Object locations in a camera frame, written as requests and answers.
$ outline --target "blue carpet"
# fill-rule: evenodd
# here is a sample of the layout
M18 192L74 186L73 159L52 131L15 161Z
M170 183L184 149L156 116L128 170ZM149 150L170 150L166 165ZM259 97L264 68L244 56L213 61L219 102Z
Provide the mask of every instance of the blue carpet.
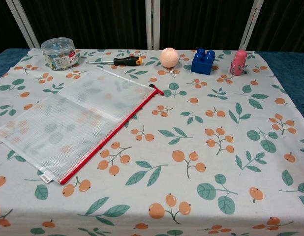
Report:
M0 54L0 77L30 49L11 48ZM304 117L304 53L257 52L269 65Z

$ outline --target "zipper pull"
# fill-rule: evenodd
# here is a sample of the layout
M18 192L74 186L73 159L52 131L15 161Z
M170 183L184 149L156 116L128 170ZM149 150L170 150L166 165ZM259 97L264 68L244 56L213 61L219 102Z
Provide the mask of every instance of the zipper pull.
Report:
M149 87L154 88L159 94L164 96L164 93L162 90L159 90L154 84L150 84Z

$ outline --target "tablecloth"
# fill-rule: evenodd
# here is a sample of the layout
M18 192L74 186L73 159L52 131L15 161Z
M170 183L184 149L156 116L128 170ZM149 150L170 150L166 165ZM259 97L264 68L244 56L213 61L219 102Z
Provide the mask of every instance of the tablecloth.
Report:
M137 67L101 66L165 96L65 186L44 184L0 142L0 236L304 235L304 118L257 53L233 77L235 51L216 50L210 76L190 71L194 50L179 50L170 69L160 51L77 52L67 71L47 67L40 49L11 68L0 79L0 126L96 71L90 60L142 56Z

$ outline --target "foam ball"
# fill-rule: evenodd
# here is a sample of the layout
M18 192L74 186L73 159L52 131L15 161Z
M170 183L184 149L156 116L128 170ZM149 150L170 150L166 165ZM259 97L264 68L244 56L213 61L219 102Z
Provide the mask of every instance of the foam ball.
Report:
M160 55L160 62L166 68L174 67L178 62L178 53L174 48L165 48Z

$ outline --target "pink figure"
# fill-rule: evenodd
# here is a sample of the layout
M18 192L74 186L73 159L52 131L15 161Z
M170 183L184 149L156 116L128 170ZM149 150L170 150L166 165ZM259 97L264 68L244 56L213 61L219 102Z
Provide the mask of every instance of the pink figure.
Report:
M238 50L231 62L230 72L232 75L241 75L245 68L247 52L245 50Z

